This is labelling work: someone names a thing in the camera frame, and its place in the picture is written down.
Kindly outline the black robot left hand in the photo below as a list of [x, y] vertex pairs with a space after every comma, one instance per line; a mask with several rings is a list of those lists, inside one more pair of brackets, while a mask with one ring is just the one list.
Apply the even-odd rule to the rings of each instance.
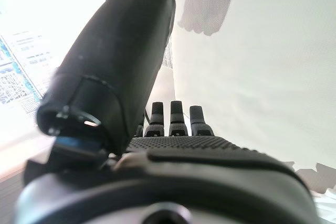
[[29, 159], [12, 223], [319, 223], [292, 169], [216, 136], [200, 106], [144, 110], [174, 23], [175, 0], [106, 0], [51, 79], [36, 113], [53, 136]]

